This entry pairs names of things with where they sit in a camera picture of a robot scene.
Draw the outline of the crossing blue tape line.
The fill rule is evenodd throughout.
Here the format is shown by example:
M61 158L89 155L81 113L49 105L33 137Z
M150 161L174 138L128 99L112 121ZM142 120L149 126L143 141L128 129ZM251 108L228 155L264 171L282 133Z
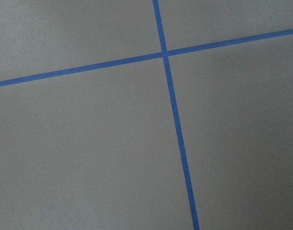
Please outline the crossing blue tape line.
M183 170L184 180L186 184L190 213L192 218L192 225L194 230L199 230L200 225L199 225L194 192L192 187L190 169L188 165L187 153L186 153L186 148L185 148L184 139L183 139L182 127L181 127L177 99L176 99L176 94L174 89L173 77L171 73L171 66L169 62L169 54L168 54L168 49L166 45L160 6L157 0L152 0L152 4L153 4L153 9L154 9L155 19L157 24L158 37L159 37L161 55L162 55L162 60L163 60L163 65L164 65L164 70L166 75L168 91L169 91L169 99L170 99L170 104L172 109L173 121L174 121L174 126L175 126L175 131L176 131L176 136L177 136L177 141L178 141L178 146L180 151L182 170Z

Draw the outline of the long blue tape line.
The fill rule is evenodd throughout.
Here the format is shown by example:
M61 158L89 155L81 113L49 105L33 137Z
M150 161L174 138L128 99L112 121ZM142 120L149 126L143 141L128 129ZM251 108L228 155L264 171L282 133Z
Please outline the long blue tape line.
M266 40L266 39L271 39L271 38L276 38L281 36L289 36L289 35L293 35L293 29L229 39L229 40L207 43L207 44L202 44L197 46L189 46L184 48L173 49L168 51L168 56L170 57L170 56L182 55L182 54L198 52L198 51L203 51L208 49L214 49L214 48L225 47L225 46L233 46L233 45L238 45L242 43L249 43L249 42ZM0 87L20 84L20 83L25 83L30 81L38 81L38 80L54 78L59 76L65 76L69 74L91 71L96 69L104 69L104 68L136 63L136 62L141 62L146 60L152 60L152 59L157 59L162 57L164 57L164 55L161 52L158 52L158 53L146 54L141 56L122 58L122 59L112 60L112 61L107 61L102 63L96 63L96 64L91 64L86 66L74 67L69 69L56 70L52 72L40 73L40 74L29 75L29 76L14 78L14 79L8 79L8 80L2 80L0 81Z

